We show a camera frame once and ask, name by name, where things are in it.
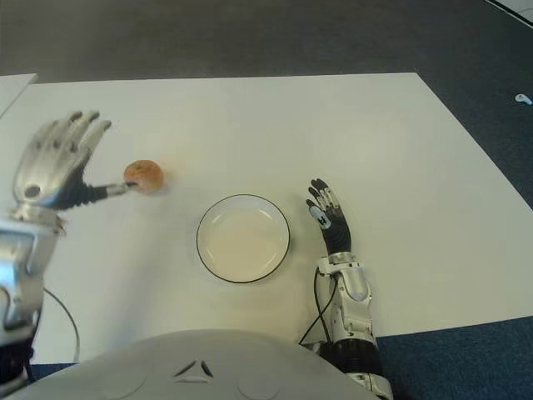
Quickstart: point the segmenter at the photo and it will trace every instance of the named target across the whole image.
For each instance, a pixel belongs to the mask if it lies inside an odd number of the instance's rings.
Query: blue carpet
[[[533,398],[533,317],[378,342],[396,400]],[[39,379],[70,365],[32,370]]]

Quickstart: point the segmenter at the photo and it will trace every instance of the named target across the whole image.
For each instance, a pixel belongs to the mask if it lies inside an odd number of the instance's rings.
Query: wire
[[[35,335],[37,335],[37,330],[39,329],[39,323],[41,322],[41,315],[42,315],[42,308],[40,308],[39,311],[37,311],[37,321],[35,322],[35,327],[33,328],[32,338],[29,342],[29,346],[33,345],[33,341],[35,340]],[[27,379],[30,381],[30,383],[35,382],[35,377],[33,376],[33,371],[32,371],[32,365],[30,364],[30,359],[32,355],[33,355],[33,349],[31,350],[28,358],[24,360],[24,369],[26,369]]]
[[[63,304],[63,302],[57,297],[55,294],[50,292],[48,289],[44,288],[44,292],[53,298],[57,304],[61,306],[61,308],[64,310],[64,312],[67,314],[68,319],[70,319],[70,322],[72,323],[72,327],[74,328],[74,334],[76,335],[76,351],[74,353],[74,358],[72,360],[73,363],[78,363],[80,359],[80,333],[77,330],[76,322],[74,321],[74,318],[72,317],[72,314],[70,311],[68,311],[68,308]]]
[[[328,343],[331,343],[331,337],[330,333],[327,330],[327,324],[326,320],[324,319],[324,315],[322,314],[322,311],[320,309],[320,301],[318,300],[318,287],[316,287],[316,284],[318,282],[318,274],[319,274],[318,267],[315,271],[315,279],[313,282],[313,292],[315,293],[315,304],[316,304],[316,310],[318,310],[318,317],[320,318],[320,322],[322,323],[322,327],[324,328],[324,333],[326,334],[326,339]]]
[[[325,325],[326,323],[324,322],[323,314],[330,307],[330,304],[333,301],[333,298],[335,297],[335,291],[336,291],[336,287],[337,287],[338,281],[335,280],[335,287],[333,288],[333,292],[331,293],[330,299],[328,300],[326,306],[321,310],[320,306],[319,306],[319,303],[318,303],[318,294],[317,294],[317,290],[316,290],[316,280],[318,279],[318,274],[319,274],[319,272],[318,272],[318,268],[317,268],[316,271],[315,271],[315,280],[314,280],[314,289],[313,290],[314,290],[314,293],[315,293],[315,303],[316,303],[317,308],[318,308],[318,316],[315,318],[313,323],[309,326],[309,328],[303,334],[303,336],[301,337],[301,339],[298,342],[298,344],[302,344],[303,343],[303,341],[306,339],[307,335],[313,329],[313,327],[316,325],[316,323],[318,322],[319,319],[322,321],[322,326],[324,327],[324,332],[326,333],[326,337],[328,338],[328,342],[331,341],[331,339],[329,337],[329,332],[328,332],[327,327]]]

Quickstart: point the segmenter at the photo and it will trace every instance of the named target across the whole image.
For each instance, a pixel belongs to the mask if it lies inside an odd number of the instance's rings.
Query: gray carpet
[[[533,206],[533,107],[514,101],[533,97],[533,30],[483,0],[2,0],[0,10],[0,75],[42,83],[418,72]],[[529,399],[532,331],[522,318],[386,337],[381,354],[399,398]]]

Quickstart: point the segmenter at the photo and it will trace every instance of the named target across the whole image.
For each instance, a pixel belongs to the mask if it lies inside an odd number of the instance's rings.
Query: white sheet
[[[168,180],[154,197],[64,215],[46,284],[77,319],[82,359],[192,328],[296,341],[316,316],[325,252],[305,205],[315,177],[342,201],[378,336],[533,314],[533,212],[414,73],[32,85],[0,121],[0,206],[27,140],[74,108],[114,122],[90,183],[143,158]],[[284,265],[241,286],[207,272],[195,246],[202,214],[235,193],[273,201],[292,234]],[[68,362],[68,320],[49,299],[44,310],[35,362]]]

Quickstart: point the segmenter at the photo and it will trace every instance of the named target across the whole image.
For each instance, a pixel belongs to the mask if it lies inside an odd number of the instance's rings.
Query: black fingertip
[[[320,196],[320,193],[317,192],[313,187],[309,187],[309,193],[314,197],[314,198],[317,198],[318,196]]]
[[[91,116],[91,119],[89,119],[89,122],[91,123],[92,121],[94,121],[95,119],[98,119],[100,117],[100,113],[98,111],[96,111],[92,116]]]
[[[83,115],[83,112],[81,111],[77,111],[75,112],[71,117],[70,117],[70,121],[73,123],[74,121],[78,120],[79,118],[81,118]]]
[[[320,187],[318,188],[318,190],[323,190],[323,189],[327,188],[327,183],[325,183],[324,181],[322,181],[320,178],[318,178],[318,179],[316,180],[316,183],[317,183],[318,185],[320,185]]]

